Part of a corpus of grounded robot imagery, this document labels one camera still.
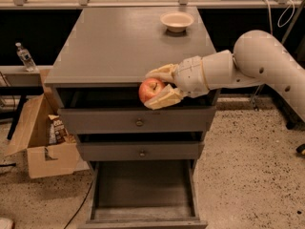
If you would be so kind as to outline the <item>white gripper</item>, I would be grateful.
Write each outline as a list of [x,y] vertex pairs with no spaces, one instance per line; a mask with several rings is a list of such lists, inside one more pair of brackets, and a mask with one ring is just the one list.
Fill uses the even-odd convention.
[[203,61],[200,56],[184,59],[179,65],[167,64],[148,72],[146,78],[157,78],[174,83],[177,88],[167,85],[159,94],[146,101],[144,105],[157,110],[179,103],[184,96],[196,98],[209,93],[205,79]]

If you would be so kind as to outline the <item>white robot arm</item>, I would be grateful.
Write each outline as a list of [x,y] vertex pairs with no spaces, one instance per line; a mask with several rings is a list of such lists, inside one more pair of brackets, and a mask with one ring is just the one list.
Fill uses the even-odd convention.
[[169,107],[185,97],[196,98],[215,89],[235,89],[266,84],[305,121],[305,69],[271,34],[248,31],[230,51],[195,56],[146,74],[167,86],[144,102],[152,110]]

